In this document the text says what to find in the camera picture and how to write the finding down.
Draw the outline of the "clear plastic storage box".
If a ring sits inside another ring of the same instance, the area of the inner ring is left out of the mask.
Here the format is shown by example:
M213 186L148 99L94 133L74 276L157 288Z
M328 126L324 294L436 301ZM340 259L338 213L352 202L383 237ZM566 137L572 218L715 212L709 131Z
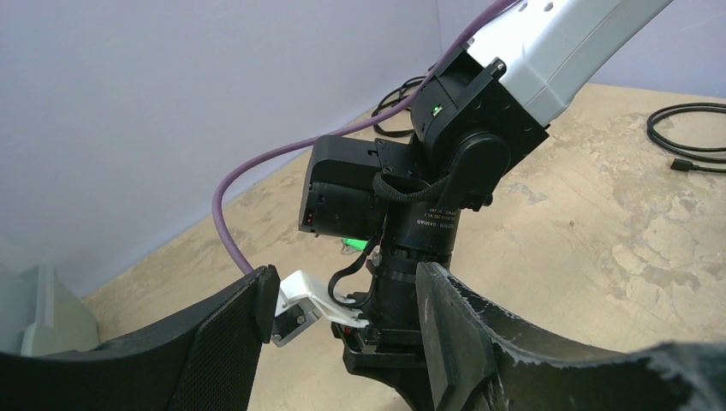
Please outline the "clear plastic storage box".
M51 265L1 238L1 351L43 356L99 345L92 311Z

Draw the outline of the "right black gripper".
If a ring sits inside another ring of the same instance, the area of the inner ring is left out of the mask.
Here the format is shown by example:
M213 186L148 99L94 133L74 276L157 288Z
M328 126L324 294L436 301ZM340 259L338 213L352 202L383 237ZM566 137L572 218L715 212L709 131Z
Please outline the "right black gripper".
M372 297L363 329L333 323L348 373L393 388L412 410L433 410L414 275L370 266Z

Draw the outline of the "green tagged key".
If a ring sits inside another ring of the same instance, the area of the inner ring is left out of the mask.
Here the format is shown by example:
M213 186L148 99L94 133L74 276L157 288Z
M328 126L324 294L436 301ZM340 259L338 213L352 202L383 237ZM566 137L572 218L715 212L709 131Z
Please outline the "green tagged key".
M366 249L368 241L343 238L342 239L342 250L341 253L350 255L352 253L361 253Z

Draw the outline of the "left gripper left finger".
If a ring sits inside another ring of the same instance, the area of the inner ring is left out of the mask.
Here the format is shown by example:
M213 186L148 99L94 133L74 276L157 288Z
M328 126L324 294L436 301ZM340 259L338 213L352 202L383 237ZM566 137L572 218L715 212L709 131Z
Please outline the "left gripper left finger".
M245 410L280 278L263 265L88 351L1 356L4 410Z

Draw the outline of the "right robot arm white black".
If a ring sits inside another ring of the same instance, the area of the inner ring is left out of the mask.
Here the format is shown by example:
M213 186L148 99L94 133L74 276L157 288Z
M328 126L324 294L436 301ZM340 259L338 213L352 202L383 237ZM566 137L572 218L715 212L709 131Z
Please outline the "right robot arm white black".
M435 407L421 332L424 265L449 268L461 211L492 201L593 75L666 7L664 1L499 1L457 39L408 100L408 143L319 137L299 228L366 241L326 293L361 311L334 323L350 373Z

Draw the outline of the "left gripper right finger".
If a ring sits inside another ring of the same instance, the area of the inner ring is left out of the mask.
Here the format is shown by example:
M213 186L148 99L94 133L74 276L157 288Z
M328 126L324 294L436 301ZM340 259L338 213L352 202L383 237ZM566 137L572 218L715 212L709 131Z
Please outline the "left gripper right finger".
M630 353L542 329L436 263L416 273L437 410L722 410L725 347L662 342Z

